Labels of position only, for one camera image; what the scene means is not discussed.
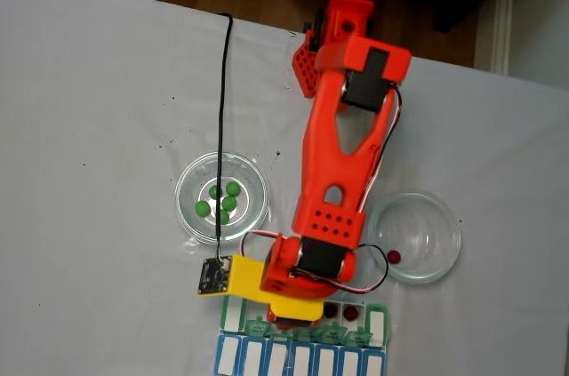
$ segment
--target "white wire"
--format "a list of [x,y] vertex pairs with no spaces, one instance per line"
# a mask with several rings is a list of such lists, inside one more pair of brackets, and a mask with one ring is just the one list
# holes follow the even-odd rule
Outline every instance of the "white wire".
[[387,256],[383,252],[383,250],[376,244],[360,244],[357,247],[357,249],[359,249],[360,247],[374,247],[374,248],[376,248],[377,250],[380,251],[381,256],[385,260],[385,272],[383,273],[383,276],[376,283],[370,285],[369,287],[365,287],[363,289],[358,289],[357,287],[351,287],[351,286],[346,285],[346,284],[338,283],[337,281],[334,281],[331,278],[326,278],[325,276],[317,276],[316,274],[312,274],[311,272],[306,271],[304,269],[300,269],[300,268],[294,269],[293,272],[296,274],[301,274],[303,276],[307,276],[307,277],[315,279],[317,281],[324,281],[328,284],[331,284],[331,285],[339,288],[340,290],[343,290],[344,292],[350,292],[350,293],[355,293],[355,294],[369,293],[369,292],[377,289],[385,281],[385,278],[388,276],[388,272],[389,272],[389,261],[388,261]]
[[397,125],[397,121],[399,121],[399,117],[401,116],[401,95],[399,94],[399,90],[397,89],[397,87],[394,88],[394,93],[397,97],[397,106],[395,114],[393,115],[393,119],[391,120],[391,125],[389,126],[388,134],[385,136],[386,139],[382,144],[380,150],[381,154],[380,157],[378,158],[375,168],[373,169],[373,175],[368,180],[367,185],[365,186],[364,189],[364,193],[362,194],[362,198],[360,199],[359,206],[357,207],[358,212],[361,212],[364,209],[365,202],[367,201],[367,196],[369,196],[370,191],[372,190],[373,183],[375,182],[375,179],[377,178],[377,175],[380,172],[381,162],[383,161],[383,150],[388,143],[389,136],[391,135],[393,129],[395,129],[395,126]]
[[249,234],[255,234],[257,236],[267,236],[269,238],[277,238],[279,236],[277,232],[264,231],[262,229],[253,229],[251,231],[245,232],[244,236],[241,237],[241,242],[239,243],[239,252],[241,253],[241,256],[245,256],[244,244],[245,244],[245,239]]

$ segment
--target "white wall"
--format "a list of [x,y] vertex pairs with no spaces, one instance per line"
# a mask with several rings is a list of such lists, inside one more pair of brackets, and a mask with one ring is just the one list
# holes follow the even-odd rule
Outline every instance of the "white wall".
[[569,90],[569,0],[512,0],[508,74]]

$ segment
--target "yellow 3d-printed part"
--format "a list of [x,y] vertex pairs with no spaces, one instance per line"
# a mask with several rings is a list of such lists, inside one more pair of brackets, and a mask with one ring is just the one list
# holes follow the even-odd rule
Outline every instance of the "yellow 3d-printed part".
[[280,318],[316,321],[324,310],[324,300],[299,299],[282,296],[260,289],[263,262],[241,255],[231,256],[227,290],[223,292],[199,293],[200,297],[232,294],[247,300],[268,303],[271,311]]

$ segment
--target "green slot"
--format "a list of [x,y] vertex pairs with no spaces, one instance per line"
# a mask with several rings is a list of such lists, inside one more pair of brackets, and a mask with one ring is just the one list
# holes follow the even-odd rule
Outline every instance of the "green slot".
[[256,320],[247,320],[245,322],[245,334],[247,334],[247,336],[264,338],[270,332],[271,324],[268,321],[263,321],[260,317]]
[[317,332],[317,341],[329,345],[338,345],[347,330],[348,327],[342,327],[338,323],[332,323],[331,326],[322,326]]
[[[220,321],[220,328],[225,330],[225,317],[228,313],[228,304],[229,304],[229,296],[223,296],[223,302],[221,303],[221,321]],[[239,328],[240,332],[243,331],[244,320],[245,320],[245,309],[246,309],[247,300],[241,299],[241,314],[239,316]]]
[[382,347],[385,348],[388,344],[388,327],[389,327],[389,312],[386,307],[383,305],[379,305],[376,303],[370,304],[365,308],[365,327],[364,332],[368,332],[373,336],[370,330],[370,314],[372,312],[382,312],[383,313],[383,345]]
[[364,327],[358,327],[356,332],[348,332],[341,340],[344,347],[367,348],[370,344],[372,334],[366,332]]
[[299,342],[316,342],[318,331],[308,327],[293,329],[293,339]]
[[288,342],[293,338],[293,334],[291,333],[291,331],[288,332],[281,331],[279,333],[272,333],[270,337],[272,340],[276,342]]

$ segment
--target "blue slot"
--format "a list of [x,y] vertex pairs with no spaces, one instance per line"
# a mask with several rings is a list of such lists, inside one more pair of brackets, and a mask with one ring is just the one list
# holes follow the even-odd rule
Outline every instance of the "blue slot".
[[314,351],[314,365],[313,365],[313,375],[317,376],[320,372],[320,355],[322,354],[323,350],[328,350],[333,352],[333,370],[332,376],[336,376],[338,374],[338,355],[339,349],[333,347],[331,345],[317,345]]
[[233,372],[231,376],[237,376],[237,365],[239,364],[239,354],[241,352],[241,338],[232,334],[220,334],[217,341],[217,351],[215,352],[215,364],[213,365],[213,374],[215,376],[225,376],[218,373],[221,360],[221,351],[223,350],[223,343],[227,338],[237,339],[237,351],[235,354],[235,362],[233,364]]
[[383,376],[385,374],[385,353],[378,349],[368,349],[364,351],[364,359],[362,360],[362,376],[368,376],[368,361],[374,356],[379,356],[381,358],[381,368],[379,373],[370,374],[369,376]]
[[283,363],[283,370],[281,371],[280,376],[287,376],[288,375],[288,370],[289,370],[289,366],[288,366],[288,360],[289,360],[289,352],[291,349],[291,345],[288,342],[275,342],[273,340],[269,340],[267,342],[267,345],[265,347],[265,363],[263,365],[263,372],[262,372],[262,376],[267,376],[268,375],[268,368],[270,366],[270,358],[273,355],[273,347],[275,345],[283,345],[286,348],[286,355],[284,356],[284,363]]
[[237,376],[244,374],[245,359],[247,358],[247,350],[252,343],[260,344],[260,359],[258,376],[264,373],[265,355],[267,353],[266,341],[263,338],[256,338],[253,336],[246,336],[241,345],[241,353],[239,354],[239,367],[237,369]]
[[[346,353],[357,354],[357,370],[356,373],[346,372],[344,373],[344,362],[346,361]],[[358,348],[340,348],[340,353],[338,356],[338,374],[337,376],[360,376],[362,374],[362,350]]]
[[309,369],[307,375],[312,374],[312,368],[314,366],[314,345],[307,342],[292,342],[290,354],[288,355],[288,373],[287,376],[292,376],[294,374],[294,367],[296,363],[296,350],[298,348],[308,348],[309,349]]

